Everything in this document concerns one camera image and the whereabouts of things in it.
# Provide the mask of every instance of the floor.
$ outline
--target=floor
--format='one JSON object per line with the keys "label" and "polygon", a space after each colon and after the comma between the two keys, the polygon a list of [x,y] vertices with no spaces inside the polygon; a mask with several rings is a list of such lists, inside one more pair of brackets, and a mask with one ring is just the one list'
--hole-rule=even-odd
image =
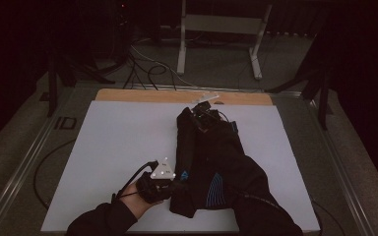
{"label": "floor", "polygon": [[[266,35],[259,50],[263,79],[257,81],[247,52],[254,39],[220,33],[200,33],[194,38],[197,39],[187,42],[184,76],[168,70],[175,70],[177,65],[178,39],[165,39],[161,45],[142,39],[130,50],[141,67],[136,67],[138,77],[130,77],[126,84],[132,61],[105,75],[116,82],[112,86],[98,84],[78,73],[80,80],[75,88],[60,90],[60,108],[53,119],[46,117],[48,103],[39,101],[47,91],[46,77],[38,81],[36,93],[0,133],[0,235],[48,235],[39,232],[46,209],[33,193],[34,172],[40,160],[57,151],[40,166],[36,179],[44,201],[50,202],[73,146],[66,142],[78,135],[89,102],[99,89],[126,86],[126,89],[177,87],[260,92],[293,79],[312,43],[312,39],[305,37]],[[109,62],[98,64],[103,67]],[[313,106],[298,96],[304,85],[273,96],[273,102],[283,117],[308,192],[318,204],[315,210],[322,219],[322,235],[378,235],[378,174],[342,111],[336,93],[330,91],[328,131],[322,131],[309,115]],[[56,129],[58,117],[77,118],[78,124],[71,130]]]}

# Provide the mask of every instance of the white metal stand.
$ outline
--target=white metal stand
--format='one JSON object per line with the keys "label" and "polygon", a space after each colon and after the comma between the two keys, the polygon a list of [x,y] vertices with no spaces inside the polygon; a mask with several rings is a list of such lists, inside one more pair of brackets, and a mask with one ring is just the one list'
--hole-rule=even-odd
{"label": "white metal stand", "polygon": [[256,44],[249,49],[251,65],[253,67],[254,78],[261,79],[262,72],[260,70],[257,52],[262,41],[266,24],[269,19],[272,5],[268,5],[265,15],[262,19],[255,18],[238,18],[238,17],[220,17],[220,16],[205,16],[205,15],[191,15],[186,14],[186,0],[182,0],[182,17],[180,30],[180,49],[177,61],[177,74],[183,75],[185,73],[186,60],[186,31],[200,30],[200,31],[217,31],[217,32],[233,32],[257,34]]}

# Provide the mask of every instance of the wooden edge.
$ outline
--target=wooden edge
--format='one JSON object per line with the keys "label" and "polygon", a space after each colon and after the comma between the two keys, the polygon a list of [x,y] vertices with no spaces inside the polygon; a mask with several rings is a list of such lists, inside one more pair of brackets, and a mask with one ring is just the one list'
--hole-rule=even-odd
{"label": "wooden edge", "polygon": [[97,101],[141,101],[141,102],[172,102],[192,103],[203,95],[215,95],[218,98],[210,103],[233,105],[273,105],[272,99],[265,93],[227,92],[227,91],[183,91],[183,90],[138,90],[103,88],[97,95]]}

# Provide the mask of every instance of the person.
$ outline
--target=person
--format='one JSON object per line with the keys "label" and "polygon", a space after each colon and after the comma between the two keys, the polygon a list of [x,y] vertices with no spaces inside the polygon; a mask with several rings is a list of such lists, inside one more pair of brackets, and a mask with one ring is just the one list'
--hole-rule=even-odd
{"label": "person", "polygon": [[[219,121],[208,131],[200,132],[197,146],[232,190],[230,207],[234,210],[240,235],[303,235],[289,214],[278,205],[269,190],[267,175],[244,154],[238,135],[231,126]],[[122,195],[137,191],[135,183]],[[67,236],[122,235],[151,207],[138,194],[101,204],[76,218]]]}

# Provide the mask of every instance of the sleeve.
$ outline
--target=sleeve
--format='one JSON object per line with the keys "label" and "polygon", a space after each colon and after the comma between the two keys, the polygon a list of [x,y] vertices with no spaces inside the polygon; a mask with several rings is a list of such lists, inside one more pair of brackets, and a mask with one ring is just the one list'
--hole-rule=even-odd
{"label": "sleeve", "polygon": [[117,236],[123,235],[137,218],[122,202],[101,204],[83,213],[67,229],[67,236]]}
{"label": "sleeve", "polygon": [[265,171],[244,150],[238,135],[226,122],[218,123],[198,139],[204,157],[234,190],[231,207],[240,235],[303,235],[269,190]]}

